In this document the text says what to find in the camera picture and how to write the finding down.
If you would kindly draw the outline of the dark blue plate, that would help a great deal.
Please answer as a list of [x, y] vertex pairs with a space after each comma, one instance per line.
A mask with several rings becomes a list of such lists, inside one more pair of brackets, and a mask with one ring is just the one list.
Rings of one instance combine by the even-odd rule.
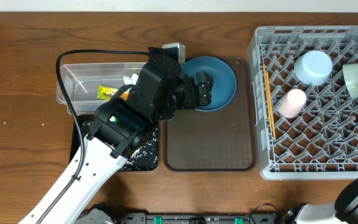
[[225, 107], [234, 97], [237, 80], [232, 68], [223, 60], [211, 56], [201, 56], [187, 61], [183, 71], [189, 77], [195, 77], [197, 72], [206, 72], [213, 77], [211, 103], [208, 106], [197, 107], [198, 111], [216, 111]]

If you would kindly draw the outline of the light blue bowl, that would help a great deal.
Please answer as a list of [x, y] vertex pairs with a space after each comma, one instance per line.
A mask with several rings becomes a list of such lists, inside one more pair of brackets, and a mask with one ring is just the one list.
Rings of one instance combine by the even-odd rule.
[[293, 70], [299, 81], [318, 86], [327, 82], [333, 70], [333, 62], [326, 53], [311, 50], [295, 61]]

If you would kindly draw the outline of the mint green bowl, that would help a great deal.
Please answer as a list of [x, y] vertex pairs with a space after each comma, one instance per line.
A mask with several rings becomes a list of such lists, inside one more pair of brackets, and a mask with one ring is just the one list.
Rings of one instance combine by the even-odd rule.
[[343, 65], [342, 72], [349, 96], [358, 98], [358, 63]]

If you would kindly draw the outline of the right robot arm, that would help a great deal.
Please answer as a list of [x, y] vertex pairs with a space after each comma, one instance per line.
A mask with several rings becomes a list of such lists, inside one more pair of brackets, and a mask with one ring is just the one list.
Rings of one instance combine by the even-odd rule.
[[339, 194], [334, 203], [300, 204], [276, 218], [275, 223], [358, 223], [358, 178]]

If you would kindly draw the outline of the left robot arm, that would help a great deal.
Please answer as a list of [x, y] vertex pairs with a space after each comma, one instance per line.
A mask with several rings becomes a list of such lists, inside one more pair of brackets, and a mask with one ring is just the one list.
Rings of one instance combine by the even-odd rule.
[[62, 175], [22, 223], [74, 223], [102, 185], [131, 157], [145, 134], [176, 110], [211, 103], [213, 77], [187, 75], [180, 49], [149, 47], [137, 81], [123, 85], [94, 112]]

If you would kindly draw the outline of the yellow green snack wrapper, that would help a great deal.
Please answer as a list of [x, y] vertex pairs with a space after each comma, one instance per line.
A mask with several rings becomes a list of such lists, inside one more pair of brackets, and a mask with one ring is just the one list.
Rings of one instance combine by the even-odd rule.
[[99, 86], [97, 98], [100, 100], [110, 100], [118, 92], [118, 90], [118, 88]]

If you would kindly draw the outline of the pink cup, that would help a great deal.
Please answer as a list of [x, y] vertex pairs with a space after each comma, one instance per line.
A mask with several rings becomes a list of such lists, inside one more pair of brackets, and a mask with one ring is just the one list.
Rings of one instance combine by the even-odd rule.
[[277, 112], [285, 118], [294, 118], [304, 107], [306, 99], [306, 93], [303, 90], [294, 88], [280, 99], [282, 104]]

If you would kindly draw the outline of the wooden chopstick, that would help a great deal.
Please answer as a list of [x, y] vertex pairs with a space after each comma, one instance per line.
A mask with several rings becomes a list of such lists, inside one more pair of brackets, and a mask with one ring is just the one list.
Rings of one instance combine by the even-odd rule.
[[269, 75], [266, 71], [264, 71], [265, 81], [266, 81], [266, 90], [267, 90], [267, 99], [268, 109], [269, 109], [269, 118], [270, 118], [270, 125], [272, 130], [273, 139], [276, 140], [276, 133], [275, 133], [275, 123], [274, 123], [274, 116], [273, 116], [273, 105], [272, 105], [272, 96], [270, 91], [270, 82], [269, 82]]
[[275, 126], [274, 126], [274, 120], [273, 120], [273, 108], [272, 108], [272, 97], [271, 97], [271, 92], [270, 92], [269, 75], [267, 73], [267, 69], [266, 69], [265, 65], [263, 65], [263, 73], [264, 73], [264, 79], [265, 79], [265, 92], [266, 92], [266, 100], [267, 100], [269, 125], [270, 125], [270, 130], [272, 132], [272, 136], [274, 139], [276, 139]]

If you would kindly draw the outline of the white rice pile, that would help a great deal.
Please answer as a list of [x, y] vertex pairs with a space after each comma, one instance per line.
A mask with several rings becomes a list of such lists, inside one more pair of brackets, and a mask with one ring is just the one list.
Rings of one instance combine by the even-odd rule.
[[142, 146], [138, 149], [136, 149], [131, 155], [130, 158], [128, 158], [126, 165], [134, 166], [138, 163], [140, 163], [142, 160], [146, 159], [150, 155], [150, 152], [145, 146]]

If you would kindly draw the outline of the white tissue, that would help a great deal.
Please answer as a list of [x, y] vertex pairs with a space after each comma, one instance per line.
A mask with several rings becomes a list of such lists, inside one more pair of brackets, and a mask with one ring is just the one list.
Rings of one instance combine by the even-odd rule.
[[131, 76], [124, 76], [123, 80], [126, 85], [135, 85], [137, 83], [138, 78], [138, 74], [133, 73]]

